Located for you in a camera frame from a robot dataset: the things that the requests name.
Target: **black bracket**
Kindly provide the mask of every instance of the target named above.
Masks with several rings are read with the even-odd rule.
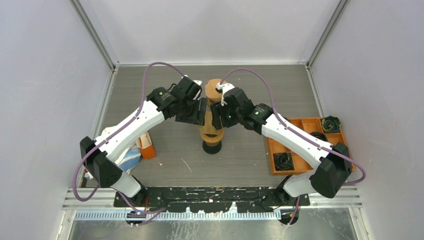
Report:
[[[284,184],[289,180],[292,175],[288,175],[284,178],[284,180],[277,186],[275,189],[275,196],[277,199],[281,201],[284,205],[289,205],[296,201],[296,197],[290,196],[286,190],[284,190]]]
[[[88,136],[79,142],[81,157],[83,158],[96,146],[95,141]],[[84,167],[94,177],[101,188],[109,188],[115,184],[122,175],[122,170],[106,157],[107,152],[99,149],[94,151],[84,162]]]
[[[198,112],[206,109],[205,103],[196,99],[201,92],[200,85],[184,76],[178,84],[171,85],[169,89],[154,89],[147,95],[147,100],[152,101],[158,111],[162,111],[165,119],[178,115],[179,122],[189,121],[197,124],[201,123],[201,120],[198,120]]]
[[[192,105],[187,106],[187,108],[192,108],[188,114],[177,114],[175,122],[204,126],[206,107],[207,99],[202,97]]]
[[[126,217],[128,219],[131,219],[131,220],[126,220],[126,223],[132,226],[136,224],[141,224],[147,216],[145,214],[139,214],[138,212],[135,212],[135,211],[130,211],[129,213],[127,213]]]
[[[217,130],[241,124],[247,130],[262,134],[262,125],[265,125],[266,119],[273,114],[271,107],[264,103],[254,105],[238,87],[227,91],[224,100],[224,106],[220,102],[210,106],[212,124]]]
[[[339,142],[333,151],[349,157],[349,149]],[[352,173],[352,164],[343,158],[329,153],[321,158],[321,164],[316,168],[315,174],[310,176],[310,184],[322,196],[332,199],[342,187],[343,183]]]

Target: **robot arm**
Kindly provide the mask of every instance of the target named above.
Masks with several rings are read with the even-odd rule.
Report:
[[[313,168],[300,175],[287,176],[277,187],[277,190],[281,191],[282,199],[287,200],[314,192],[327,198],[333,198],[336,195],[350,176],[352,165],[341,157],[322,150],[321,147],[349,156],[349,150],[344,144],[339,142],[334,146],[311,136],[284,119],[279,113],[274,112],[266,104],[253,105],[243,90],[230,83],[223,85],[218,83],[216,89],[222,92],[222,100],[221,103],[215,103],[212,106],[212,112],[215,111],[221,116],[222,124],[216,124],[215,121],[215,127],[228,128],[237,123],[242,124],[248,130],[253,130],[285,145]],[[279,122],[276,114],[283,119],[285,127]],[[312,145],[305,138],[315,141],[320,147]]]
[[[84,163],[101,188],[113,188],[120,191],[134,204],[144,199],[144,186],[137,179],[123,172],[115,161],[137,138],[166,119],[176,116],[178,122],[202,125],[203,121],[199,120],[199,116],[205,113],[206,99],[200,99],[201,83],[184,76],[178,84],[173,84],[169,89],[163,87],[154,89],[144,101],[139,115],[137,115],[137,108],[116,126],[119,129],[135,117],[122,131],[91,154]],[[114,132],[106,132],[94,140],[88,136],[82,139],[79,144],[81,156],[85,156],[112,134]]]

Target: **floor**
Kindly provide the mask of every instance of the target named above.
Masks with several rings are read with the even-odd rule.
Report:
[[[287,118],[317,117],[318,108],[303,65],[219,65],[181,66],[192,80],[222,78],[236,68],[260,73],[273,90],[276,108]],[[118,124],[140,103],[141,80],[145,67],[119,68],[103,128]],[[179,74],[165,66],[149,72],[146,94],[154,88],[168,88],[178,83]],[[254,104],[270,105],[265,85],[249,72],[236,72],[227,81],[243,89]],[[210,155],[202,149],[202,139],[195,125],[168,119],[149,131],[157,157],[142,160],[131,171],[145,186],[277,186],[284,176],[270,174],[267,146],[262,136],[241,125],[225,129],[222,149]],[[94,186],[89,181],[87,186]]]

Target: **white enclosure wall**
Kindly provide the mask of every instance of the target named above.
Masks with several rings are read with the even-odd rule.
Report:
[[[55,239],[111,70],[69,1],[3,0],[0,72],[0,239]]]
[[[121,64],[304,63],[338,2],[81,0]]]
[[[312,69],[341,118],[375,239],[423,238],[424,2],[350,1]]]

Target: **black base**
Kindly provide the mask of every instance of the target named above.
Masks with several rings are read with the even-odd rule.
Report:
[[[238,213],[267,213],[279,206],[294,206],[296,198],[293,197],[282,202],[276,194],[276,189],[267,186],[251,187],[148,187],[149,211],[166,208],[170,213],[185,213],[189,208],[192,213],[204,211],[205,213],[228,212],[233,202]],[[309,206],[308,195],[301,195],[300,206]],[[127,204],[116,193],[113,206],[116,208],[127,207]],[[146,202],[135,204],[134,207],[145,207]]]
[[[126,217],[132,220],[126,220],[125,222],[131,226],[131,224],[136,225],[136,224],[141,224],[143,221],[140,219],[145,219],[146,215],[145,214],[139,214],[136,213],[135,211],[130,211],[129,213],[126,214]]]
[[[282,182],[277,186],[275,189],[275,197],[283,204],[283,205],[289,205],[290,202],[296,201],[296,197],[290,196],[285,190],[284,190],[284,184],[289,180],[289,178],[292,175],[286,176]]]
[[[209,146],[205,141],[203,141],[203,150],[208,154],[217,154],[221,151],[223,147],[223,143],[219,141],[219,143],[215,146]]]
[[[288,225],[290,222],[290,219],[292,219],[293,216],[293,210],[281,210],[281,219],[278,220],[280,223],[284,224],[284,225]],[[296,215],[294,215],[293,221],[291,221],[291,225],[295,224],[299,219],[299,212],[296,211]]]

